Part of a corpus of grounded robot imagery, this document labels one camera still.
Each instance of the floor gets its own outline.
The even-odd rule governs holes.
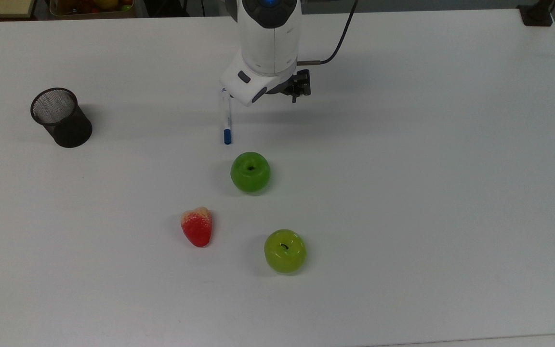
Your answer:
[[[160,7],[177,0],[137,0],[137,17],[149,17],[147,9]],[[446,11],[469,9],[514,9],[518,4],[534,4],[535,0],[360,0],[358,12],[396,12],[396,11]],[[348,13],[352,0],[303,0],[305,13]],[[227,15],[223,0],[187,0],[185,11],[191,17]],[[50,19],[44,0],[37,0],[35,16]]]

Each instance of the fruit basket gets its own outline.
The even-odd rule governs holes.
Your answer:
[[[57,19],[136,18],[136,0],[51,0]]]

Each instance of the blue light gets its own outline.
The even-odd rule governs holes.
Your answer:
[[[258,0],[260,4],[264,7],[275,7],[279,5],[281,0]]]

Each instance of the mesh cup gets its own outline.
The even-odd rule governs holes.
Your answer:
[[[65,88],[51,88],[38,94],[31,103],[31,116],[61,147],[83,145],[93,129],[77,97]]]

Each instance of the strawberry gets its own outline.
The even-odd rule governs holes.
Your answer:
[[[211,213],[207,207],[199,207],[191,211],[185,211],[181,215],[181,228],[183,234],[194,246],[204,247],[211,239]]]

